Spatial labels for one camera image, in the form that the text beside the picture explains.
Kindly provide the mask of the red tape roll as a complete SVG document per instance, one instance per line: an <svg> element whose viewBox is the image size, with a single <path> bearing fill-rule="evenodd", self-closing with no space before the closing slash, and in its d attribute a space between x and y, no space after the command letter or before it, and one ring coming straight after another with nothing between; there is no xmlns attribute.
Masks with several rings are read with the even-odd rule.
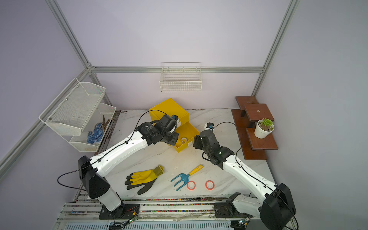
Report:
<svg viewBox="0 0 368 230"><path fill-rule="evenodd" d="M213 181L207 180L206 183L205 183L205 187L206 187L207 190L211 191L211 190L214 189L215 184L214 184Z"/></svg>
<svg viewBox="0 0 368 230"><path fill-rule="evenodd" d="M194 182L194 181L189 181L189 182L187 183L187 188L188 188L188 190L190 190L190 191L195 190L195 188L196 188L196 184L195 184L195 182Z"/></svg>

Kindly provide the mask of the brown wooden step shelf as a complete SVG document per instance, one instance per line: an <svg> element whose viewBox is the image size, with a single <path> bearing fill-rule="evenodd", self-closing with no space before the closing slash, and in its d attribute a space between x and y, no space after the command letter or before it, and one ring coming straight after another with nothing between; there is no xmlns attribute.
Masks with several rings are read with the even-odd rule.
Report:
<svg viewBox="0 0 368 230"><path fill-rule="evenodd" d="M246 160L267 160L266 150L277 150L278 146L271 132L264 131L264 138L255 135L259 129L258 122L264 118L274 121L274 118L264 103L259 103L254 96L237 96L239 108L232 110L232 116L241 144L241 150Z"/></svg>

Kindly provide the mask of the blue glove in shelf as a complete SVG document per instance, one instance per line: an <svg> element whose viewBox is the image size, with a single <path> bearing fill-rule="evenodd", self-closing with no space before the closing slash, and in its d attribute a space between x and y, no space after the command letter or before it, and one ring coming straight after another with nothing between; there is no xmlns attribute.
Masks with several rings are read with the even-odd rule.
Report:
<svg viewBox="0 0 368 230"><path fill-rule="evenodd" d="M95 125L93 131L88 132L87 143L88 144L99 143L102 140L103 135L104 135L103 124L98 123Z"/></svg>

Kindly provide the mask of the metal base rail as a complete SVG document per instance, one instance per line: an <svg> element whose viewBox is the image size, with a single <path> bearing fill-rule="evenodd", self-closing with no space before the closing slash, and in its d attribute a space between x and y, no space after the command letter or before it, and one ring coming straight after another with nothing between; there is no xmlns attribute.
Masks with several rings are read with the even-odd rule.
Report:
<svg viewBox="0 0 368 230"><path fill-rule="evenodd" d="M110 212L80 193L66 203L55 230L234 230L265 229L262 221L240 214L224 197L123 200L125 211Z"/></svg>

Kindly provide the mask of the yellow drawer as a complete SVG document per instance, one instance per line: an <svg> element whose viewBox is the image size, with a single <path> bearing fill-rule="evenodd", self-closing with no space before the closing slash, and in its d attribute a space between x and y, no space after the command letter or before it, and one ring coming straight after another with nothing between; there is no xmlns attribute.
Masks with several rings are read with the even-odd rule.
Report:
<svg viewBox="0 0 368 230"><path fill-rule="evenodd" d="M188 146L192 145L195 136L199 134L199 131L190 122L186 122L185 124L181 125L175 132L179 134L178 141L174 146L177 152L181 152ZM181 138L183 137L187 138L187 142L181 142Z"/></svg>

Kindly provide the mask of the white potted succulent plant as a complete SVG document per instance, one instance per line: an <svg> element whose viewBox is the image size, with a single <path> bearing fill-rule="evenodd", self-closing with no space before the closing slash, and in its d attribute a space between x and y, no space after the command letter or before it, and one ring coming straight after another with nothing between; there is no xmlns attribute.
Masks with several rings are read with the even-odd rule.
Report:
<svg viewBox="0 0 368 230"><path fill-rule="evenodd" d="M256 128L255 128L255 136L259 139L264 139L269 134L271 134L274 130L275 130L275 126L273 122L268 118L264 118L257 122Z"/></svg>

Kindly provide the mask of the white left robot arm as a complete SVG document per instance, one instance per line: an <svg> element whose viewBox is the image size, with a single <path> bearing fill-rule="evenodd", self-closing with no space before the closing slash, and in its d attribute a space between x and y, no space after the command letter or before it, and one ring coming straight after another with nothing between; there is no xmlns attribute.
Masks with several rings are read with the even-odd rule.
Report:
<svg viewBox="0 0 368 230"><path fill-rule="evenodd" d="M178 120L177 115L164 114L159 120L136 125L118 144L92 158L83 156L78 160L79 178L86 192L103 205L99 219L128 219L139 210L139 205L126 206L105 177L129 156L150 145L163 142L174 146L179 138Z"/></svg>

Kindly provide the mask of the yellow black work glove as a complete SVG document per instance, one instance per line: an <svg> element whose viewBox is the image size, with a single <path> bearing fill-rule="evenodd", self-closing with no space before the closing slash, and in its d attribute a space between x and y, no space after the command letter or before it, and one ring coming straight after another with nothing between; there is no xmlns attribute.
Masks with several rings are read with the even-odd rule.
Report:
<svg viewBox="0 0 368 230"><path fill-rule="evenodd" d="M131 190L142 186L137 192L138 195L142 195L151 189L157 178L162 174L164 174L164 167L162 165L158 165L151 170L131 173L126 177L126 189Z"/></svg>

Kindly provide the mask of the white mesh wall shelf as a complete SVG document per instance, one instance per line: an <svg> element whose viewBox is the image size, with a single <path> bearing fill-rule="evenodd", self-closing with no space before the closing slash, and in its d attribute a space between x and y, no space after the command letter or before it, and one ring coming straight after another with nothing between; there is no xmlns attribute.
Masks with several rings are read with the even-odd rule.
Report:
<svg viewBox="0 0 368 230"><path fill-rule="evenodd" d="M104 97L104 87L74 78L44 110L39 120L77 151L97 152L102 140L88 144L88 132L93 131L96 124L102 123L104 138L116 112L114 106L103 102Z"/></svg>

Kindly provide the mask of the aluminium frame rail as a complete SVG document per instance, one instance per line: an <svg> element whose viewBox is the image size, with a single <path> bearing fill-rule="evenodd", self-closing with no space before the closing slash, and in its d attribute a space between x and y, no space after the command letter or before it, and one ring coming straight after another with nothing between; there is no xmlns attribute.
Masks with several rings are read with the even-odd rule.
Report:
<svg viewBox="0 0 368 230"><path fill-rule="evenodd" d="M72 28L70 27L62 9L57 1L46 1L48 7L55 16L57 22L59 23L62 31L69 40L71 46L76 52L78 58L80 59L84 70L78 75L77 80L83 81L87 76L90 76L91 65L84 53L78 39L76 38ZM31 128L25 133L25 135L15 144L15 146L8 152L8 154L1 159L1 181L3 181L9 174L11 169L20 160L22 155L27 151L27 149L34 143L38 138L39 134L45 127L45 124L38 120L35 122Z"/></svg>

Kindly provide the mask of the yellow plastic drawer cabinet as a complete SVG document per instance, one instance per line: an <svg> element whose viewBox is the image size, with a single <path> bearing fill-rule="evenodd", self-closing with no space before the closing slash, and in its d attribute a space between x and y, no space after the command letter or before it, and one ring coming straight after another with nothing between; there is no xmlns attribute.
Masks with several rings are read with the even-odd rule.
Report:
<svg viewBox="0 0 368 230"><path fill-rule="evenodd" d="M152 121L160 120L164 113L170 117L172 115L178 116L178 128L176 130L177 133L180 133L184 128L184 124L189 122L189 113L171 98L152 107L150 110L151 112L149 112L149 115Z"/></svg>

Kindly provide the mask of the blue yellow garden fork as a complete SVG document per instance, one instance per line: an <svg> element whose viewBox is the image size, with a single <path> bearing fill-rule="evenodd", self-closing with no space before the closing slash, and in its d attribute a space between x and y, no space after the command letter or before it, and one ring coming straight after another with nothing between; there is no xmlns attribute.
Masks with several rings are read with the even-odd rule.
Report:
<svg viewBox="0 0 368 230"><path fill-rule="evenodd" d="M192 176L193 174L197 173L198 171L202 170L204 168L203 164L200 164L199 166L197 166L196 168L194 168L190 173L185 174L185 173L180 173L179 175L177 175L175 178L173 178L171 180L171 182L174 182L176 179L179 178L179 180L174 184L174 187L177 187L178 184L183 183L181 186L179 186L178 188L176 188L176 191L179 191L181 188L183 188L184 186L186 186L189 182L189 177Z"/></svg>

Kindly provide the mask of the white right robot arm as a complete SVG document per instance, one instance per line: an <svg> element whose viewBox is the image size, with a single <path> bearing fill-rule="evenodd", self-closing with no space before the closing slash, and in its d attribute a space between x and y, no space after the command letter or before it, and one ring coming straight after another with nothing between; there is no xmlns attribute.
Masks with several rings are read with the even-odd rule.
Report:
<svg viewBox="0 0 368 230"><path fill-rule="evenodd" d="M193 147L202 150L212 164L233 175L256 196L239 194L231 198L232 206L239 213L260 218L270 230L286 228L295 217L296 208L289 187L265 179L244 164L232 150L220 145L213 131L207 129L196 135Z"/></svg>

